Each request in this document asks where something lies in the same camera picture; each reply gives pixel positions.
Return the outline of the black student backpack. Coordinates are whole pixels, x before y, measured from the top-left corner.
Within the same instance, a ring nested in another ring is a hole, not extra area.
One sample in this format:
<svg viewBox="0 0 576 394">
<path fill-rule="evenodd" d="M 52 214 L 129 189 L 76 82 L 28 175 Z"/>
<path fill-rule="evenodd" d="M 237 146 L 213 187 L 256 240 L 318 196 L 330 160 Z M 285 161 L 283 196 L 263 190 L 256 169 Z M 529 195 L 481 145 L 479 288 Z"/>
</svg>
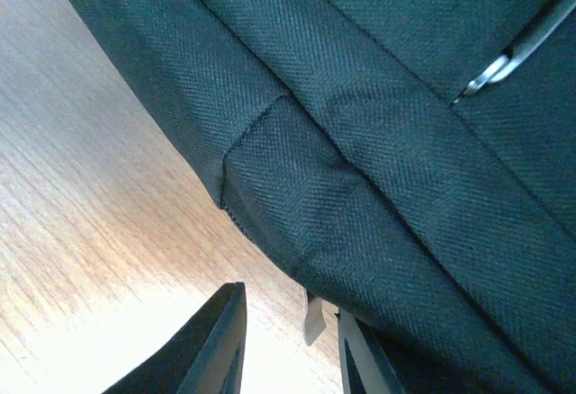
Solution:
<svg viewBox="0 0 576 394">
<path fill-rule="evenodd" d="M 575 0 L 68 0 L 406 391 L 575 390 Z"/>
</svg>

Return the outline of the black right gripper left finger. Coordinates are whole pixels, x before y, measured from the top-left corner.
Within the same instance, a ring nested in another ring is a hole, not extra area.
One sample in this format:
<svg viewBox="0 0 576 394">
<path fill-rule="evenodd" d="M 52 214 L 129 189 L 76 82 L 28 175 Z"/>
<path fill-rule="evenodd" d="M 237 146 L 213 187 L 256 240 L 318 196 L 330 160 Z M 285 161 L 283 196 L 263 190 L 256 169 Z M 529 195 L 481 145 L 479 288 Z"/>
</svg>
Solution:
<svg viewBox="0 0 576 394">
<path fill-rule="evenodd" d="M 245 284 L 228 282 L 108 393 L 239 393 L 247 338 Z"/>
</svg>

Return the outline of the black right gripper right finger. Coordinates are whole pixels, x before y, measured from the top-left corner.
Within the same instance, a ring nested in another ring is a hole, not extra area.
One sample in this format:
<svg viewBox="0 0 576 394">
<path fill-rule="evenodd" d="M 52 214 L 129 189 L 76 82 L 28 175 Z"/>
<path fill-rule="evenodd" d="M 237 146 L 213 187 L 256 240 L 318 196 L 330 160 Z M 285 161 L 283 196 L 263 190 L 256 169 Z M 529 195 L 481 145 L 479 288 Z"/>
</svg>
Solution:
<svg viewBox="0 0 576 394">
<path fill-rule="evenodd" d="M 337 314 L 338 350 L 346 394 L 405 392 L 375 331 L 341 309 Z"/>
</svg>

